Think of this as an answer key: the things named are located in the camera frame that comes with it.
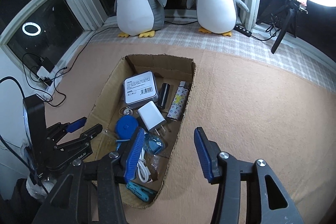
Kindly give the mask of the grey gloved hand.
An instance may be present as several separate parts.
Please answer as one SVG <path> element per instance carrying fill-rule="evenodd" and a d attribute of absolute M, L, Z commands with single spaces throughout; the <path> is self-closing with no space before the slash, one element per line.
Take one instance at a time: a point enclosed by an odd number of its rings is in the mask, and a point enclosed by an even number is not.
<path fill-rule="evenodd" d="M 39 202 L 44 202 L 56 182 L 57 180 L 52 176 L 36 182 L 33 175 L 29 174 L 26 181 L 26 189 L 32 198 L 38 200 Z"/>

